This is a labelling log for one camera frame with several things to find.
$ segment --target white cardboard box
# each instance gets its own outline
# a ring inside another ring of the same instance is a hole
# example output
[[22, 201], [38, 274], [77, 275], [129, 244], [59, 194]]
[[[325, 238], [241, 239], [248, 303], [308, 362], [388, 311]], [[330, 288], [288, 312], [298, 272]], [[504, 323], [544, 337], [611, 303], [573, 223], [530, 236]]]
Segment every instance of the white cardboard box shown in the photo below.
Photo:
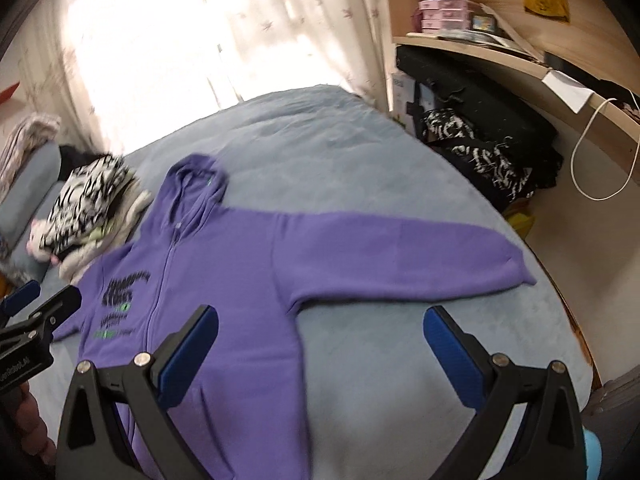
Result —
[[[415, 80], [400, 71], [394, 72], [391, 79], [394, 86], [394, 104], [391, 116], [415, 137], [414, 118], [406, 112], [406, 104], [414, 102]], [[436, 107], [433, 92], [423, 84], [420, 85], [420, 105], [425, 111], [433, 110]]]

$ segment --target black and white patterned cloth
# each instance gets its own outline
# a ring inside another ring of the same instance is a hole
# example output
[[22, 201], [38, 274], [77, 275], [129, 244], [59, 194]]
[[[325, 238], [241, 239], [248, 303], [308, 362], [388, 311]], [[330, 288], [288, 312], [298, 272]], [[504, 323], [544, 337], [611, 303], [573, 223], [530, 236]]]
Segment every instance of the black and white patterned cloth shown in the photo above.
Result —
[[491, 181], [494, 187], [508, 193], [510, 201], [533, 195], [531, 168], [519, 168], [490, 140], [478, 139], [472, 126], [452, 108], [429, 110], [424, 117], [428, 145], [440, 146], [463, 158], [473, 171]]
[[105, 155], [77, 168], [60, 190], [39, 247], [60, 254], [103, 225], [111, 202], [134, 177], [122, 157]]

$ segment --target white cable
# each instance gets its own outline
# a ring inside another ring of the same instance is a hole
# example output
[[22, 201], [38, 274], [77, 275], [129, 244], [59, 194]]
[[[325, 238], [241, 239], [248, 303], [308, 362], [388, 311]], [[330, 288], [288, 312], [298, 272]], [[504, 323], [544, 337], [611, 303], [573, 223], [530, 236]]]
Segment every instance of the white cable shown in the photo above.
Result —
[[[636, 109], [640, 110], [640, 107], [638, 106], [638, 102], [636, 101], [636, 96], [634, 95], [634, 93], [630, 90], [629, 93], [631, 94], [631, 97], [634, 100], [634, 103], [636, 104]], [[575, 173], [574, 173], [574, 159], [575, 159], [575, 152], [578, 151], [578, 146], [580, 146], [580, 143], [582, 142], [582, 140], [584, 139], [584, 137], [587, 135], [587, 132], [589, 131], [589, 128], [591, 128], [591, 125], [593, 124], [593, 121], [595, 120], [596, 116], [600, 113], [600, 110], [602, 110], [602, 108], [607, 105], [608, 103], [612, 102], [612, 101], [616, 101], [616, 98], [611, 98], [611, 99], [607, 99], [606, 101], [602, 102], [600, 104], [600, 106], [598, 106], [596, 108], [596, 111], [594, 111], [593, 115], [591, 116], [591, 119], [589, 119], [589, 122], [587, 123], [586, 128], [584, 129], [584, 131], [582, 132], [582, 135], [580, 136], [580, 139], [578, 139], [578, 142], [575, 143], [575, 147], [574, 150], [572, 151], [571, 154], [571, 178], [574, 181], [574, 186], [575, 189], [577, 189], [578, 191], [580, 191], [580, 193], [587, 197], [589, 200], [593, 200], [595, 202], [600, 202], [602, 200], [608, 200], [609, 198], [612, 198], [614, 196], [616, 196], [620, 191], [622, 191], [623, 189], [625, 189], [626, 185], [629, 183], [629, 181], [631, 181], [631, 176], [634, 174], [634, 169], [636, 168], [636, 162], [638, 161], [638, 152], [640, 152], [640, 137], [638, 137], [638, 145], [636, 146], [636, 154], [634, 155], [634, 161], [631, 164], [631, 170], [629, 170], [629, 175], [626, 178], [625, 183], [622, 185], [622, 187], [617, 190], [615, 193], [610, 194], [609, 196], [603, 197], [603, 198], [594, 198], [591, 195], [586, 194], [581, 188], [580, 186], [578, 186], [578, 183], [576, 182], [575, 179]]]

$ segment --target finger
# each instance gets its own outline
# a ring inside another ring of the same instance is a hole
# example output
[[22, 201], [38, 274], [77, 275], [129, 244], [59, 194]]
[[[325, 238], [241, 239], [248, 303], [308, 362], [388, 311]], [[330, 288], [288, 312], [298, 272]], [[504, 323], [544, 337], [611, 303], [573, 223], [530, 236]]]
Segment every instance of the finger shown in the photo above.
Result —
[[56, 465], [56, 445], [50, 438], [47, 439], [44, 451], [40, 452], [40, 458], [45, 465]]
[[15, 412], [15, 425], [23, 433], [31, 433], [35, 430], [40, 421], [40, 412], [38, 410], [38, 403], [35, 397], [31, 394], [27, 394], [23, 402]]
[[30, 455], [37, 455], [45, 450], [49, 439], [47, 438], [47, 425], [40, 420], [36, 429], [22, 438], [22, 449]]

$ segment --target stuffed animal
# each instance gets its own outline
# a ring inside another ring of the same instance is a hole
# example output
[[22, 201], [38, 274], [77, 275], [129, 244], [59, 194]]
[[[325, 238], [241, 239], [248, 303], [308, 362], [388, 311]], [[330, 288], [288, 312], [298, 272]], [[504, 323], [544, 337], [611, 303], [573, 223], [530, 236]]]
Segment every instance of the stuffed animal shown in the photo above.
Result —
[[46, 226], [46, 220], [33, 219], [33, 221], [31, 221], [31, 232], [29, 234], [29, 240], [27, 241], [27, 254], [30, 254], [39, 262], [51, 262], [52, 265], [57, 265], [60, 263], [60, 259], [55, 254], [40, 248], [40, 239], [44, 234]]

